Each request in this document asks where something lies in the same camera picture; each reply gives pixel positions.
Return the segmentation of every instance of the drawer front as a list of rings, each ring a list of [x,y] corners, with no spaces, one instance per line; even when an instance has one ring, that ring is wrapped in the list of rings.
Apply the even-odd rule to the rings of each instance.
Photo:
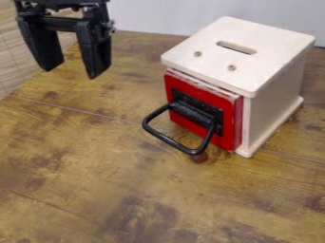
[[[238,94],[209,86],[188,74],[169,69],[165,73],[167,101],[182,103],[182,109],[170,111],[170,119],[201,137],[208,134],[209,124],[214,120],[217,127],[212,143],[228,151],[236,151],[241,145],[242,102]],[[190,115],[200,113],[200,119]]]

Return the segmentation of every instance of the red drawer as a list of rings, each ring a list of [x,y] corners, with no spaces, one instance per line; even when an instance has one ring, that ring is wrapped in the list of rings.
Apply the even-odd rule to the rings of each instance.
[[[180,99],[175,96],[181,95],[185,103],[194,99],[197,108],[204,107],[206,110],[216,110],[221,113],[218,117],[222,119],[220,121],[222,130],[214,133],[212,143],[228,151],[236,151],[241,145],[242,96],[205,84],[201,80],[173,69],[169,69],[165,73],[165,86],[170,103]],[[186,116],[174,111],[170,111],[170,119],[198,136],[206,136],[208,128],[200,122],[188,119]]]

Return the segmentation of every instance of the wooden surface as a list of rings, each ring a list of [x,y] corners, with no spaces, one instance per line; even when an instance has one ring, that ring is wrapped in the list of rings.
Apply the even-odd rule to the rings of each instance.
[[[245,159],[189,157],[141,128],[165,103],[161,55],[185,40],[118,32],[90,81],[78,47],[0,102],[0,242],[325,242],[325,50],[303,109]],[[154,123],[194,146],[165,116]]]

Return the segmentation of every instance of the white panel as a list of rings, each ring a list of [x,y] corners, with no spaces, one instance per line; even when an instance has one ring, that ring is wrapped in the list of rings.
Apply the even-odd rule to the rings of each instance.
[[[125,30],[192,35],[216,19],[233,16],[316,36],[325,46],[324,0],[113,0],[117,27]]]
[[[222,17],[162,55],[162,63],[253,98],[312,44],[311,35]]]

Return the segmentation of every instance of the white box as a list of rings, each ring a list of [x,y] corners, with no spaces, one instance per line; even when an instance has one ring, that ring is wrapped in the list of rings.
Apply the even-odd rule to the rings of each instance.
[[[300,107],[315,37],[222,17],[162,56],[162,63],[244,97],[242,143],[250,158]]]

